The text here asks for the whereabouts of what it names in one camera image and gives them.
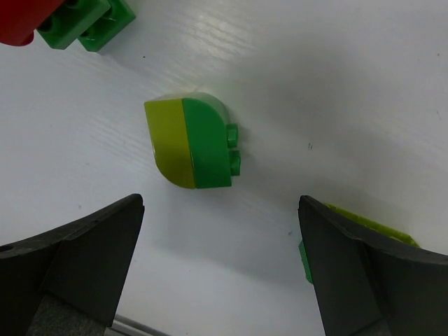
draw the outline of white table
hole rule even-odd
[[[99,54],[0,46],[0,244],[141,193],[118,313],[172,336],[322,336],[298,242],[313,195],[448,253],[444,0],[133,0]],[[143,103],[205,91],[234,186],[164,180]]]

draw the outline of yellow-green block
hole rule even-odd
[[[147,101],[145,111],[157,168],[168,181],[194,189],[182,99]]]

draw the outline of white surface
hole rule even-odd
[[[448,253],[446,1],[130,4],[100,55],[0,46],[0,244],[141,193],[118,313],[173,336],[323,335],[303,194]],[[155,167],[143,102],[191,90],[241,125],[232,188],[182,190]]]

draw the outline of tabletop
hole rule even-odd
[[[448,253],[446,1],[128,2],[100,53],[0,45],[0,244],[142,194],[118,313],[172,336],[324,334],[301,195]],[[155,166],[143,104],[192,91],[240,126],[231,188]]]

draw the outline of red block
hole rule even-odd
[[[25,46],[64,0],[0,0],[0,43]]]

